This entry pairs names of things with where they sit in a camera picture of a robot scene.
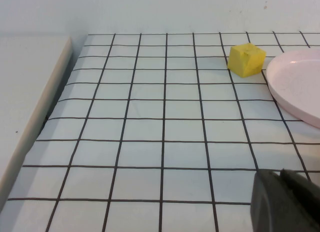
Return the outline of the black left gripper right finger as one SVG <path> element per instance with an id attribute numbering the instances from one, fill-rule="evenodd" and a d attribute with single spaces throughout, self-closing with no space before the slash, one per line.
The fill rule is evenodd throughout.
<path id="1" fill-rule="evenodd" d="M 293 196 L 296 208 L 301 213 L 300 218 L 306 220 L 304 231 L 314 229 L 320 231 L 320 188 L 307 178 L 292 170 L 281 170 L 280 178 Z"/>

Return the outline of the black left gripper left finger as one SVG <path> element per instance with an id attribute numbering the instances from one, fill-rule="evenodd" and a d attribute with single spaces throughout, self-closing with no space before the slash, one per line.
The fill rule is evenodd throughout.
<path id="1" fill-rule="evenodd" d="M 254 176 L 250 215 L 254 232 L 297 232 L 299 204 L 280 176 L 258 170 Z"/>

